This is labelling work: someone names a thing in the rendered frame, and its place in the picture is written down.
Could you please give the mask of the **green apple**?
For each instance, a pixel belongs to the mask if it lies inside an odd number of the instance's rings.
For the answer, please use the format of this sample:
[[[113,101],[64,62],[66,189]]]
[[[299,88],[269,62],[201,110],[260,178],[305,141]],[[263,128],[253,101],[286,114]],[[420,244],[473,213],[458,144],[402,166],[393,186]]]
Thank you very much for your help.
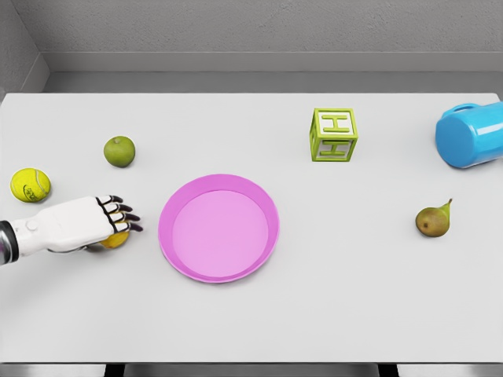
[[[105,143],[103,153],[108,163],[114,167],[125,168],[134,161],[136,148],[130,138],[115,136]]]

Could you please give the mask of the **blue mug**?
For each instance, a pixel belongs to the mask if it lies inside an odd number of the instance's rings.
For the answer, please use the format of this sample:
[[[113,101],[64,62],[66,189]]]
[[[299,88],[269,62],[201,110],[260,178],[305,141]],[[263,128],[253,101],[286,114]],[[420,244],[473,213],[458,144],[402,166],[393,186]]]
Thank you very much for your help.
[[[503,158],[503,101],[444,112],[435,126],[435,146],[444,162],[461,169]]]

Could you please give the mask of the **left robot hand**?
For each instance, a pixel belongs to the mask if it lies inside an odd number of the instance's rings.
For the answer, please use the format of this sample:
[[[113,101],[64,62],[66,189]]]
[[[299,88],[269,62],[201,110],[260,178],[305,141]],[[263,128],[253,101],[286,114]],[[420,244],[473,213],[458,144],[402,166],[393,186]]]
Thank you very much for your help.
[[[115,234],[141,232],[140,218],[118,196],[86,196],[41,210],[36,215],[43,247],[69,252]]]

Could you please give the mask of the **green brown pear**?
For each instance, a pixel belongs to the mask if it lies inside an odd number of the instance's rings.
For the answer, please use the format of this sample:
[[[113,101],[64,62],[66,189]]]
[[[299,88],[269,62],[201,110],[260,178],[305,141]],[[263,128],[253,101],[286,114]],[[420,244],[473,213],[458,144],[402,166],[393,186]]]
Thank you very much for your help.
[[[440,237],[450,229],[450,206],[453,199],[449,199],[440,207],[425,207],[415,218],[417,230],[424,236]]]

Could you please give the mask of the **yellow tennis ball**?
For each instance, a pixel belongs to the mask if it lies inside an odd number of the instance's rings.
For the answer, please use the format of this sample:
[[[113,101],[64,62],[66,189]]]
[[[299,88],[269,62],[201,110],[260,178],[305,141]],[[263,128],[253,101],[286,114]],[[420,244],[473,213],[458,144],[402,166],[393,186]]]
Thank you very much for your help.
[[[16,199],[24,203],[37,203],[50,194],[51,181],[41,170],[24,168],[12,176],[10,190]]]

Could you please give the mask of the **pink round plate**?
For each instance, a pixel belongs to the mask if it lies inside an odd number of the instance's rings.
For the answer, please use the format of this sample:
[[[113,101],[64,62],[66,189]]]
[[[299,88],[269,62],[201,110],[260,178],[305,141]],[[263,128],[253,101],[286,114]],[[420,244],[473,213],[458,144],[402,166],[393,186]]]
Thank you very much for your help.
[[[160,249],[182,275],[208,284],[245,278],[272,255],[280,233],[277,207],[246,178],[211,174],[179,188],[158,221]]]

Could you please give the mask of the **green letter H block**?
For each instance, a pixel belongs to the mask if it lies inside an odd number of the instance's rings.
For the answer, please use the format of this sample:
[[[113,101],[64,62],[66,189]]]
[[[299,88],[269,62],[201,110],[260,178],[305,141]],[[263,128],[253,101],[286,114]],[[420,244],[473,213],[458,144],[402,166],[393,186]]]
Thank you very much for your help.
[[[352,108],[315,108],[309,132],[313,162],[349,162],[358,141]]]

